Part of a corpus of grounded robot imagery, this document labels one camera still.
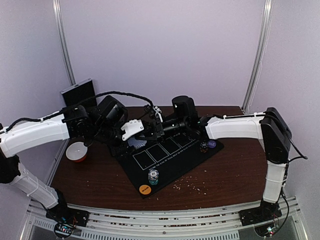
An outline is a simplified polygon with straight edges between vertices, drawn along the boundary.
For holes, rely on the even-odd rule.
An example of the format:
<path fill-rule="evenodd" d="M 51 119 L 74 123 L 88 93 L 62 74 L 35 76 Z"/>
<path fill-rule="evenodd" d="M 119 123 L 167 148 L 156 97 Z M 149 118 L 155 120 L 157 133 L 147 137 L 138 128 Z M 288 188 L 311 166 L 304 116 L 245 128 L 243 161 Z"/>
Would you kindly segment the blue playing card deck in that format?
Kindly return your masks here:
<path fill-rule="evenodd" d="M 130 147 L 134 147 L 135 149 L 140 149 L 147 144 L 147 141 L 139 140 L 139 139 L 135 139 L 134 137 L 131 137 L 127 140 L 127 143 Z"/>

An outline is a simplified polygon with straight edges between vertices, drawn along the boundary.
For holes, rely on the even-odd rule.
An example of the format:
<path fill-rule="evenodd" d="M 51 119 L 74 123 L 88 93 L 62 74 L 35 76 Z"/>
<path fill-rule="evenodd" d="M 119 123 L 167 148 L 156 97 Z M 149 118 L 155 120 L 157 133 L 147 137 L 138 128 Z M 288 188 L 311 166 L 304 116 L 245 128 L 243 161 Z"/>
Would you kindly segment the multicolour poker chip stack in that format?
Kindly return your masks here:
<path fill-rule="evenodd" d="M 148 182 L 152 186 L 156 186 L 159 182 L 159 172 L 156 169 L 151 169 L 148 172 Z"/>

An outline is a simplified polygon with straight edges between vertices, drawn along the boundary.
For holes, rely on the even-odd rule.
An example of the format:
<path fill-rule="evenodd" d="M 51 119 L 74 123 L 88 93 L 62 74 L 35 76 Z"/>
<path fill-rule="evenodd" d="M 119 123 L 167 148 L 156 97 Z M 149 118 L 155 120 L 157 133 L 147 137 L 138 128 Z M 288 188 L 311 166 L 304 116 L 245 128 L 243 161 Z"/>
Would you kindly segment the small poker chip stack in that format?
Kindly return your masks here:
<path fill-rule="evenodd" d="M 208 151 L 209 147 L 208 147 L 208 143 L 206 141 L 203 141 L 200 143 L 200 151 L 202 153 L 206 153 Z"/>

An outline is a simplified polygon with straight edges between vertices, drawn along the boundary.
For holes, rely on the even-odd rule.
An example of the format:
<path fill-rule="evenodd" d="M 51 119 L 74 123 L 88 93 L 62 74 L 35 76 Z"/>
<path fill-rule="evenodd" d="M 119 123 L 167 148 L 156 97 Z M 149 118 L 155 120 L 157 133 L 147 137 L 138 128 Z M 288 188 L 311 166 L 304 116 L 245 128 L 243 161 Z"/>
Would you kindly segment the purple small blind button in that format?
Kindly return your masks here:
<path fill-rule="evenodd" d="M 217 142 L 215 140 L 209 140 L 207 142 L 207 147 L 210 149 L 214 149 L 217 146 Z"/>

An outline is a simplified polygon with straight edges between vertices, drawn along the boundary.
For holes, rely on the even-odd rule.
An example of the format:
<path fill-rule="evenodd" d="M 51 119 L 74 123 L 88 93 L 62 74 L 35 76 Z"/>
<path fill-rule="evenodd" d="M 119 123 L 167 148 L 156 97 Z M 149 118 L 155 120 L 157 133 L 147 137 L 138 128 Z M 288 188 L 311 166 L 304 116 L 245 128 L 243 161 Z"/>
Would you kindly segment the orange big blind button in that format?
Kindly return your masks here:
<path fill-rule="evenodd" d="M 142 195 L 149 195 L 152 192 L 152 188 L 147 184 L 142 184 L 138 191 Z"/>

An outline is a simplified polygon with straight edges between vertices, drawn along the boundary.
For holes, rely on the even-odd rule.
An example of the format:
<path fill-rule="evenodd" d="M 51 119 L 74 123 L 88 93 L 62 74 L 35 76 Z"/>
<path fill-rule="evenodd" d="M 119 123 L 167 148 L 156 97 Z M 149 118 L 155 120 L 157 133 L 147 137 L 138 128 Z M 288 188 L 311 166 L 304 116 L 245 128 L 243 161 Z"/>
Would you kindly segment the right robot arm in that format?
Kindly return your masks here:
<path fill-rule="evenodd" d="M 194 100 L 186 95 L 172 99 L 173 113 L 164 117 L 158 106 L 149 104 L 145 112 L 153 119 L 148 139 L 158 141 L 171 133 L 185 132 L 208 141 L 253 139 L 259 141 L 267 161 L 262 206 L 256 210 L 259 220 L 268 220 L 275 212 L 289 167 L 292 132 L 274 107 L 247 115 L 198 115 Z"/>

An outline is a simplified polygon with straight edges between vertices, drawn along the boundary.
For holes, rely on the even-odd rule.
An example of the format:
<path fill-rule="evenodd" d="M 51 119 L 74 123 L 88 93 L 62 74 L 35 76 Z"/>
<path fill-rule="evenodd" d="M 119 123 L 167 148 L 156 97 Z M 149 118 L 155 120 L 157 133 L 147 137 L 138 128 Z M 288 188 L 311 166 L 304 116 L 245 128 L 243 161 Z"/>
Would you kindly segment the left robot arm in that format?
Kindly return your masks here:
<path fill-rule="evenodd" d="M 12 185 L 38 201 L 61 222 L 72 218 L 64 194 L 32 173 L 20 154 L 46 154 L 57 142 L 81 138 L 84 144 L 101 142 L 109 146 L 127 146 L 146 125 L 141 118 L 129 119 L 126 107 L 112 95 L 96 106 L 87 107 L 87 99 L 38 118 L 22 117 L 0 128 L 0 182 Z"/>

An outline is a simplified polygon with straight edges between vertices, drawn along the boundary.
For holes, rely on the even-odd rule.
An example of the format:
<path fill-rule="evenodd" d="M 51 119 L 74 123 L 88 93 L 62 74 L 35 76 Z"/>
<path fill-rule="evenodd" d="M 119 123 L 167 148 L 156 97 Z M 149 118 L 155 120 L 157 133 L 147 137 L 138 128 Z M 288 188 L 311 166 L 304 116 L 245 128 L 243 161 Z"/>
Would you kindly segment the orange white bowl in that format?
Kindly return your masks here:
<path fill-rule="evenodd" d="M 79 163 L 82 162 L 86 157 L 88 153 L 88 147 L 85 146 L 83 142 L 74 142 L 72 143 L 65 152 L 65 155 L 68 160 Z"/>

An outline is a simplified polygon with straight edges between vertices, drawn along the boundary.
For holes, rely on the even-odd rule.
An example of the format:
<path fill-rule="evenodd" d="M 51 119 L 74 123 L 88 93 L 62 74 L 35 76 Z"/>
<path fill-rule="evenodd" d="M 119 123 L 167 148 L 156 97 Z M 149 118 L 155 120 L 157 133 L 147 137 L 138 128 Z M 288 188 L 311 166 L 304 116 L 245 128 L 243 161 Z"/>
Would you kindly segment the aluminium poker chip case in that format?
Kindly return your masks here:
<path fill-rule="evenodd" d="M 91 78 L 76 83 L 62 90 L 60 93 L 66 107 L 70 107 L 96 95 L 93 80 Z"/>

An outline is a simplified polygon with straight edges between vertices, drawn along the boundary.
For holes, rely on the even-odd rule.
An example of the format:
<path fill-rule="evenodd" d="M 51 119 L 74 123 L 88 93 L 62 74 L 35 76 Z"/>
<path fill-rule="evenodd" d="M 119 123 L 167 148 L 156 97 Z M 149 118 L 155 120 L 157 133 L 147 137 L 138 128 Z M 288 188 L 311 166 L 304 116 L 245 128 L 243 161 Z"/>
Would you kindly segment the black poker mat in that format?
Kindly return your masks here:
<path fill-rule="evenodd" d="M 139 192 L 144 199 L 160 191 L 224 148 L 220 141 L 214 140 L 217 143 L 215 148 L 208 148 L 205 153 L 201 152 L 200 143 L 209 140 L 196 140 L 185 133 L 178 133 L 163 142 L 149 143 L 131 154 L 122 154 L 115 158 L 138 192 L 141 185 L 151 187 L 149 195 Z M 157 185 L 150 185 L 148 181 L 148 173 L 152 169 L 159 172 Z"/>

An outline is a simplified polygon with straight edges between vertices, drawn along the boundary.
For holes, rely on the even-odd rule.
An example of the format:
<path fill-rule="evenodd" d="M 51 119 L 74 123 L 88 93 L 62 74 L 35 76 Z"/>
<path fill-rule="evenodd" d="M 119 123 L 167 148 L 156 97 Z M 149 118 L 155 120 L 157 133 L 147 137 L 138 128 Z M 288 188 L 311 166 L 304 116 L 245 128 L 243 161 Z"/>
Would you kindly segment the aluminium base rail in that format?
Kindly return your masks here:
<path fill-rule="evenodd" d="M 258 227 L 276 224 L 281 230 L 273 240 L 307 240 L 302 212 L 295 197 L 280 199 L 281 217 L 244 226 L 239 212 L 259 201 L 222 207 L 138 211 L 70 207 L 89 213 L 87 225 L 77 226 L 69 240 L 260 240 Z"/>

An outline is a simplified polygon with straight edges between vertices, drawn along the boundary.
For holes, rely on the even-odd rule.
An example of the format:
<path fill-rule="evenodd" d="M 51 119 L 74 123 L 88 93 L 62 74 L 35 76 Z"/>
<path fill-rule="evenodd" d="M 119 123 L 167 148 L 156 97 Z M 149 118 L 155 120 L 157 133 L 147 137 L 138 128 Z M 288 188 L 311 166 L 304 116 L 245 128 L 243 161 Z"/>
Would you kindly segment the aluminium frame post left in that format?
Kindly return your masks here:
<path fill-rule="evenodd" d="M 59 40 L 60 40 L 62 57 L 63 57 L 64 65 L 65 65 L 67 78 L 68 78 L 69 84 L 71 86 L 73 86 L 76 84 L 76 80 L 75 80 L 75 76 L 74 76 L 74 72 L 73 72 L 73 68 L 72 68 L 72 64 L 71 64 L 71 60 L 70 60 L 66 35 L 65 35 L 65 31 L 64 31 L 61 4 L 60 4 L 59 0 L 53 0 L 52 5 L 53 5 L 53 14 L 54 14 L 56 27 L 57 27 L 57 31 L 58 31 L 58 36 L 59 36 Z"/>

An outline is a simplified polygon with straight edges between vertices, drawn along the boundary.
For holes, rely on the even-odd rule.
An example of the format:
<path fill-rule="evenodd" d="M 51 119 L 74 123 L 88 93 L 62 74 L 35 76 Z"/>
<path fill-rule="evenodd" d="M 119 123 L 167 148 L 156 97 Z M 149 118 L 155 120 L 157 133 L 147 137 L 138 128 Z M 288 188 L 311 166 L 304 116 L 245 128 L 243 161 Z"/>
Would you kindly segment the aluminium frame post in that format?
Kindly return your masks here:
<path fill-rule="evenodd" d="M 250 106 L 252 105 L 254 95 L 258 86 L 258 82 L 259 82 L 259 78 L 262 70 L 262 60 L 268 44 L 273 5 L 274 5 L 273 0 L 264 1 L 264 8 L 263 8 L 256 54 L 255 54 L 253 67 L 252 67 L 252 71 L 249 78 L 249 83 L 248 83 L 243 104 L 241 107 L 244 113 L 248 113 L 250 111 Z"/>
<path fill-rule="evenodd" d="M 64 31 L 61 4 L 60 4 L 59 0 L 53 0 L 52 5 L 53 5 L 53 14 L 54 14 L 56 27 L 57 27 L 57 31 L 58 31 L 58 36 L 59 36 L 59 40 L 60 40 L 62 57 L 63 57 L 64 65 L 65 65 L 67 78 L 68 78 L 69 84 L 71 86 L 73 86 L 76 84 L 76 80 L 75 80 L 75 76 L 74 76 L 74 72 L 73 72 L 73 68 L 72 68 L 72 64 L 71 64 L 71 60 L 70 60 L 66 35 L 65 35 L 65 31 Z"/>

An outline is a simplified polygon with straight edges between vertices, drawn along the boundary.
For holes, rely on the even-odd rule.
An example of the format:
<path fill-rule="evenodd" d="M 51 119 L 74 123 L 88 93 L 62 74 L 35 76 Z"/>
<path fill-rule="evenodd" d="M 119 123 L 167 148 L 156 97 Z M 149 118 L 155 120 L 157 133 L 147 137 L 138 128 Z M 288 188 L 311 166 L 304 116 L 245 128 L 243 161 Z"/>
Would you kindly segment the aluminium frame post right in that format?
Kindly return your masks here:
<path fill-rule="evenodd" d="M 252 105 L 254 95 L 258 86 L 258 82 L 259 82 L 259 78 L 262 70 L 262 60 L 268 44 L 273 5 L 274 5 L 273 0 L 264 1 L 264 8 L 263 8 L 256 54 L 255 54 L 253 67 L 252 67 L 252 71 L 249 78 L 249 83 L 248 83 L 243 104 L 241 107 L 244 113 L 248 113 L 250 111 L 250 106 Z"/>

